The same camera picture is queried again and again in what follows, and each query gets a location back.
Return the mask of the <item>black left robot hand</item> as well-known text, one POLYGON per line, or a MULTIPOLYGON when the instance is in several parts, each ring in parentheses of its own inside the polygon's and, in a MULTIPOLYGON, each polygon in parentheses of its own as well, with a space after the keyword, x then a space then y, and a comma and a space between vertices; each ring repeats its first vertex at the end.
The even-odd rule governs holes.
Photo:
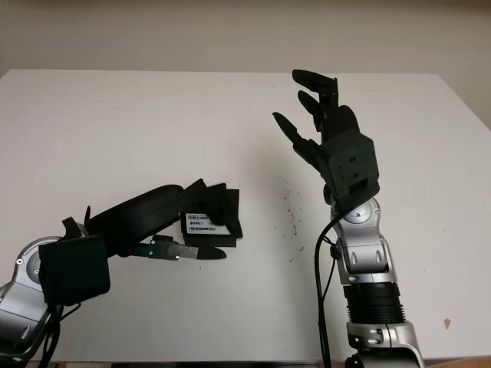
POLYGON ((165 185, 129 199, 83 224, 67 220, 57 242, 62 260, 104 263, 136 256, 169 261, 222 260, 224 248, 243 237, 239 191, 198 179, 190 186, 165 185))

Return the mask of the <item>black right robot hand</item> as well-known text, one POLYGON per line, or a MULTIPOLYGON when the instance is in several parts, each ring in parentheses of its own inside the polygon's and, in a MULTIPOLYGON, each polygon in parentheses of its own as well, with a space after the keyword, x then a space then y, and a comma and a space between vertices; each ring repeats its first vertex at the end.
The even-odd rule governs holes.
MULTIPOLYGON (((292 78, 297 84, 318 94, 318 99, 315 99, 300 90, 298 100, 311 114, 315 129, 321 134, 323 143, 347 130, 359 130, 356 116, 351 108, 339 104, 336 78, 302 69, 294 69, 292 78)), ((272 115, 281 131, 292 142, 294 151, 312 167, 319 169, 313 148, 314 141, 302 138, 293 123, 279 112, 274 112, 272 115)))

